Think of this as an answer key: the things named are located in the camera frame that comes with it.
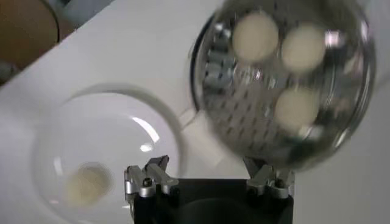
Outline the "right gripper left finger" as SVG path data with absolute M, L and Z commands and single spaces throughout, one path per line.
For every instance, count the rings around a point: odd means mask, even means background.
M 139 166 L 129 166 L 124 171 L 125 200 L 150 198 L 158 189 L 162 194 L 172 197 L 178 193 L 179 180 L 165 172 L 168 162 L 169 156 L 163 155 L 150 159 L 142 169 Z

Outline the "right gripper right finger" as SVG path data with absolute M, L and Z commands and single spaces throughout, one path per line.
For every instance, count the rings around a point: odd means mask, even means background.
M 248 191 L 256 196 L 268 193 L 276 199 L 294 196 L 295 173 L 292 170 L 276 169 L 260 159 L 244 157 L 243 161 L 250 176 L 246 181 Z

